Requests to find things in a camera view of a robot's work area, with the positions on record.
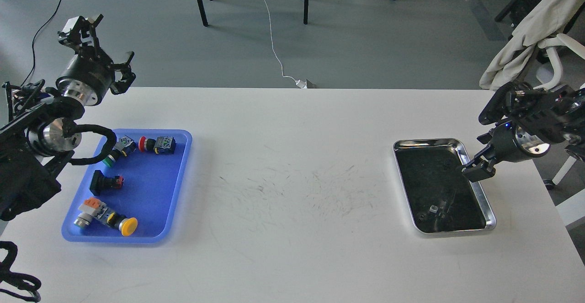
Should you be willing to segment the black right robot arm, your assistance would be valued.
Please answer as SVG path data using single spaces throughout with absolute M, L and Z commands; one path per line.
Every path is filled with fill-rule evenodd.
M 537 159 L 551 145 L 565 141 L 568 155 L 584 159 L 583 89 L 563 85 L 545 90 L 526 82 L 508 82 L 489 99 L 478 121 L 495 127 L 477 137 L 484 149 L 460 168 L 470 182 L 495 176 L 498 163 Z

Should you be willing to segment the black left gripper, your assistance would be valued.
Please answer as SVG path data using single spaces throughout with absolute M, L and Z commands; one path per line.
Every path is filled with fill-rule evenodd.
M 130 66 L 134 51 L 126 53 L 128 58 L 125 62 L 112 63 L 110 69 L 97 62 L 104 61 L 104 51 L 96 36 L 96 26 L 103 18 L 102 14 L 94 18 L 70 18 L 57 33 L 58 42 L 73 49 L 74 56 L 57 78 L 56 88 L 63 96 L 74 98 L 84 106 L 100 104 L 108 89 L 113 95 L 126 93 L 136 79 Z M 121 74 L 120 80 L 114 81 L 114 72 Z

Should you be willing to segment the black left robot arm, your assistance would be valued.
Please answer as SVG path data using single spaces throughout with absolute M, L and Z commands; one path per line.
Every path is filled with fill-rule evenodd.
M 76 123 L 86 107 L 100 104 L 108 92 L 125 93 L 136 78 L 134 52 L 116 64 L 101 48 L 96 28 L 103 18 L 73 17 L 57 33 L 74 56 L 54 87 L 45 80 L 2 86 L 8 108 L 0 135 L 2 229 L 59 193 L 57 176 L 67 164 L 99 163 L 117 142 L 109 128 Z

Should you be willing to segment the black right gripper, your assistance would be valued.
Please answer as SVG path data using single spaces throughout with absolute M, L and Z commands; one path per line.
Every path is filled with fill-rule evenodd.
M 550 144 L 533 136 L 514 122 L 505 122 L 477 137 L 485 144 L 468 163 L 459 167 L 460 172 L 471 183 L 495 176 L 495 164 L 503 161 L 519 163 L 537 159 L 548 153 Z

